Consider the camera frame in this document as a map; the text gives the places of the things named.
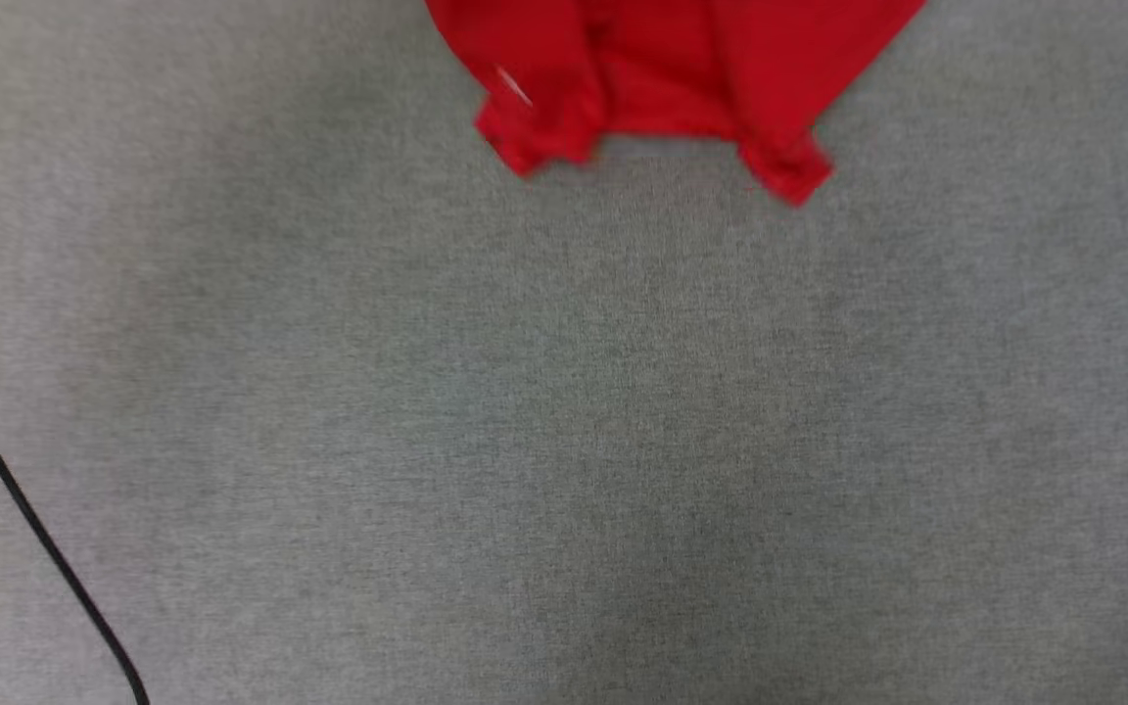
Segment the red lettered garment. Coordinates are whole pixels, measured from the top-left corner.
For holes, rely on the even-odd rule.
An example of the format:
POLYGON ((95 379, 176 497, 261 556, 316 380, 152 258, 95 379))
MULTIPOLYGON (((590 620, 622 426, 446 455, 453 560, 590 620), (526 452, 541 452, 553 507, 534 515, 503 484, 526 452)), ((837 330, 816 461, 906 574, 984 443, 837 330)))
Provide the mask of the red lettered garment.
POLYGON ((515 174, 583 164, 603 135, 728 140, 807 204, 832 165, 814 129, 926 0, 424 0, 487 99, 515 174))

